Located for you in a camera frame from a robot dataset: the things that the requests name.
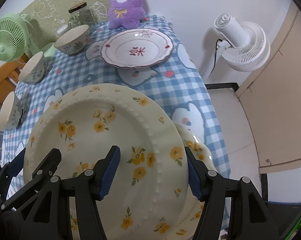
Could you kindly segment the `beige wooden door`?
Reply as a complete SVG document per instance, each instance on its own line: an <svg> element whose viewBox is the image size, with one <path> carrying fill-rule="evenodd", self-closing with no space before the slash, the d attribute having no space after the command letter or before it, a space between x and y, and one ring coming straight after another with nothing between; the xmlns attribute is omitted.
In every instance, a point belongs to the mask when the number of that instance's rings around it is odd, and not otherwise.
<svg viewBox="0 0 301 240"><path fill-rule="evenodd" d="M260 173L301 167L301 11L291 3L264 67L236 92L249 121Z"/></svg>

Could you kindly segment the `orange wooden chair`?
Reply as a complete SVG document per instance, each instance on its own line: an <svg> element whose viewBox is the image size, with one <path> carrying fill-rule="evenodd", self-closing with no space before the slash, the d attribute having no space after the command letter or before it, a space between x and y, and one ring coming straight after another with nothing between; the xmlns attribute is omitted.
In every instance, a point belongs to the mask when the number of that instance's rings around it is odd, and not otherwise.
<svg viewBox="0 0 301 240"><path fill-rule="evenodd" d="M20 72L28 61L28 56L23 54L18 60L6 62L0 67L0 107L6 96L15 90Z"/></svg>

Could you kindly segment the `blue checkered tablecloth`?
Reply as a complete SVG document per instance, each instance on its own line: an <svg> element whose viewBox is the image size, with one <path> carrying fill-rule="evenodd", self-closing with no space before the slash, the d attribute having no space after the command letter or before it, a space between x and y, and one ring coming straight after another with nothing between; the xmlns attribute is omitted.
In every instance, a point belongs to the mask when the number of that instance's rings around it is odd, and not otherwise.
<svg viewBox="0 0 301 240"><path fill-rule="evenodd" d="M228 177L229 158L211 98L172 24L162 16L153 15L146 17L141 27L161 31L171 38L174 48L165 62L141 69L107 65L100 55L102 44L119 30L109 29L104 22L93 27L89 52L75 56L56 52L40 82L18 83L16 94L25 105L26 116L19 128L4 133L2 163L12 160L26 146L42 113L64 94L87 85L114 83L138 90L156 101L173 121L208 147L215 168Z"/></svg>

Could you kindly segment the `scalloped yellow flower plate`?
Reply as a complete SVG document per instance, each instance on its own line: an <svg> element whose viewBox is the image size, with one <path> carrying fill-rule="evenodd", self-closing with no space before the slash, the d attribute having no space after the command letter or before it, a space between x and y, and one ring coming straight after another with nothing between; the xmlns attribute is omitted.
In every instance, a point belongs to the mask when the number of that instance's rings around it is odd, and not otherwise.
<svg viewBox="0 0 301 240"><path fill-rule="evenodd" d="M186 180L189 147L195 157L212 167L208 148L178 124L159 122L154 128L136 121L115 121L94 130L78 128L63 158L67 178L94 167L110 147L121 159L109 194L98 203L108 239L169 239L189 235L203 205L192 196Z"/></svg>

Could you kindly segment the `green desk fan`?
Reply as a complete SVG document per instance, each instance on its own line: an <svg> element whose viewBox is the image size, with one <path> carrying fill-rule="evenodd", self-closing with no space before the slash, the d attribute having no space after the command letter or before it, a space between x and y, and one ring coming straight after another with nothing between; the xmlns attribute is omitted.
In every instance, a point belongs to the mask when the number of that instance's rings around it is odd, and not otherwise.
<svg viewBox="0 0 301 240"><path fill-rule="evenodd" d="M52 57L57 49L54 43L42 48L37 41L37 32L28 14L8 14L0 19L0 61L16 61L26 53L43 52L45 58Z"/></svg>

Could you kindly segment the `white plate red pattern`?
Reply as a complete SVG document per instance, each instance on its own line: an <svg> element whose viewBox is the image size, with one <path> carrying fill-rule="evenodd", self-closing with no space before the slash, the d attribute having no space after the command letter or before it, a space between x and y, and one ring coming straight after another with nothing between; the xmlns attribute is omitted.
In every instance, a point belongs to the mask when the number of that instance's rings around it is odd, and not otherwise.
<svg viewBox="0 0 301 240"><path fill-rule="evenodd" d="M102 46L101 57L111 66L136 69L165 61L173 48L171 38L158 30L132 29L108 39Z"/></svg>

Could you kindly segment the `purple plush bunny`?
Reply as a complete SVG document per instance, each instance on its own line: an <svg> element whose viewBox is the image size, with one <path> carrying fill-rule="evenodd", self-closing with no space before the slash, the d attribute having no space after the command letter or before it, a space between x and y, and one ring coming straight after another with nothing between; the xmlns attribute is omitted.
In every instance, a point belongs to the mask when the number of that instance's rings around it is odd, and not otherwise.
<svg viewBox="0 0 301 240"><path fill-rule="evenodd" d="M145 0L110 0L108 10L109 28L136 29L144 18L143 9Z"/></svg>

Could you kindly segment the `white standing fan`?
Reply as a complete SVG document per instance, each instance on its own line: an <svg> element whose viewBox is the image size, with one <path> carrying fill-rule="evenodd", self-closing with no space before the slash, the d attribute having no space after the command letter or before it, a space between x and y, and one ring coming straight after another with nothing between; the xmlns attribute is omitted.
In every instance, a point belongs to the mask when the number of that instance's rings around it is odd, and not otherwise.
<svg viewBox="0 0 301 240"><path fill-rule="evenodd" d="M204 63L200 75L206 80L220 58L237 72L250 73L264 66L271 47L265 31L255 22L238 21L230 14L219 15L204 38Z"/></svg>

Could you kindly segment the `glass jar black lid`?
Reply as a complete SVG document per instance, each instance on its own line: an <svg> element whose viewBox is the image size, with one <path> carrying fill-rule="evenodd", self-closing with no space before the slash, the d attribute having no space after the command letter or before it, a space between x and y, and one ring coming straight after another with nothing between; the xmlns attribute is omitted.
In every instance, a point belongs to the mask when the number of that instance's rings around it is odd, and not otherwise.
<svg viewBox="0 0 301 240"><path fill-rule="evenodd" d="M80 25L93 25L98 23L92 10L87 7L86 2L82 2L72 6L69 9L70 19L68 26L75 28Z"/></svg>

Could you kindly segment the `floral ceramic bowl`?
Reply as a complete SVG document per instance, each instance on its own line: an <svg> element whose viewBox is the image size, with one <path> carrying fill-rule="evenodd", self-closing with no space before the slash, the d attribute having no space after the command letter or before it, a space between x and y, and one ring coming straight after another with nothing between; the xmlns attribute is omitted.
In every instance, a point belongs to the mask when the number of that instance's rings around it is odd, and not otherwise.
<svg viewBox="0 0 301 240"><path fill-rule="evenodd" d="M41 81L46 70L44 58L44 53L42 51L32 56L21 70L19 82L31 85Z"/></svg>
<svg viewBox="0 0 301 240"><path fill-rule="evenodd" d="M0 110L0 131L9 131L18 127L23 115L20 99L15 92L5 98Z"/></svg>
<svg viewBox="0 0 301 240"><path fill-rule="evenodd" d="M87 40L89 38L89 26L80 25L75 28L70 29L59 37L54 47L67 55L74 55L81 52L87 45Z"/></svg>

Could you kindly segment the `green cartoon wall mat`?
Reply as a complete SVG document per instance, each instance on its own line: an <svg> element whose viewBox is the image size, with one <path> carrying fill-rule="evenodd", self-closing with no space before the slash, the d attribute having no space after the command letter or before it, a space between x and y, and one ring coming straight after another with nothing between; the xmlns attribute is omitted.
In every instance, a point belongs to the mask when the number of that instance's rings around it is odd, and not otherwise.
<svg viewBox="0 0 301 240"><path fill-rule="evenodd" d="M39 48L56 41L57 29L70 19L69 9L81 2L87 3L98 23L108 20L109 0L34 0L21 11L31 18L31 34L36 38Z"/></svg>

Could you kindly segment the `cotton swab container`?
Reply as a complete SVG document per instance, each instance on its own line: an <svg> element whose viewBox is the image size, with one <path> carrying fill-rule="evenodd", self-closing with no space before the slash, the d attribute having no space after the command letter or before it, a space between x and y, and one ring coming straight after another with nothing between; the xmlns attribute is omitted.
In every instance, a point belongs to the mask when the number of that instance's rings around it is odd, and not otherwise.
<svg viewBox="0 0 301 240"><path fill-rule="evenodd" d="M62 35L64 35L67 31L69 31L69 26L66 25L62 25L60 26L57 30L56 30L56 37L59 38Z"/></svg>

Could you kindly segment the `large round yellow flower plate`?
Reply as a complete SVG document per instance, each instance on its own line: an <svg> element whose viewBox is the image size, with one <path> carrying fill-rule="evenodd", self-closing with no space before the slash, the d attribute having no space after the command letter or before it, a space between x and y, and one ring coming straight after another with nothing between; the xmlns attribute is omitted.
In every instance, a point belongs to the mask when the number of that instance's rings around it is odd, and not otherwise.
<svg viewBox="0 0 301 240"><path fill-rule="evenodd" d="M105 158L121 159L106 197L97 203L108 239L166 239L183 210L188 165L182 139L165 111L134 89L89 85L59 98L34 126L23 179L53 148L61 152L56 175L77 177Z"/></svg>

